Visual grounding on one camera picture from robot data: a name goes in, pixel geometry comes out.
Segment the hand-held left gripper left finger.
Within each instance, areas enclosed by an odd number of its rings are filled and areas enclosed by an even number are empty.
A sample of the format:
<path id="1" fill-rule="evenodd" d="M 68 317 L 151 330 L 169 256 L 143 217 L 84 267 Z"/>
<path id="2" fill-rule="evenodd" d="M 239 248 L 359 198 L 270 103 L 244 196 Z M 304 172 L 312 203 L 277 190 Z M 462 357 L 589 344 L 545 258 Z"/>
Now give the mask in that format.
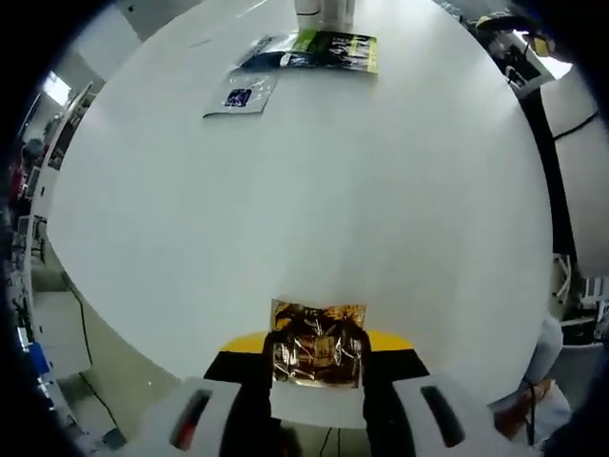
<path id="1" fill-rule="evenodd" d="M 175 456 L 279 456 L 279 421 L 271 417 L 272 340 L 231 343 L 201 378 L 184 381 L 160 405 Z"/>

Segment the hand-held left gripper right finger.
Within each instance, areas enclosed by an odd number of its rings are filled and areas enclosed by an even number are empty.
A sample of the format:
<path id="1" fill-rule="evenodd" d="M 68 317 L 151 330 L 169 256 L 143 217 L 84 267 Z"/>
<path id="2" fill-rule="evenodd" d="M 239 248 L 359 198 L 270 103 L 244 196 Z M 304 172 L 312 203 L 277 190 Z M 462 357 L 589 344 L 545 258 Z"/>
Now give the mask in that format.
<path id="1" fill-rule="evenodd" d="M 483 404 L 393 335 L 364 339 L 363 418 L 373 456 L 483 455 Z"/>

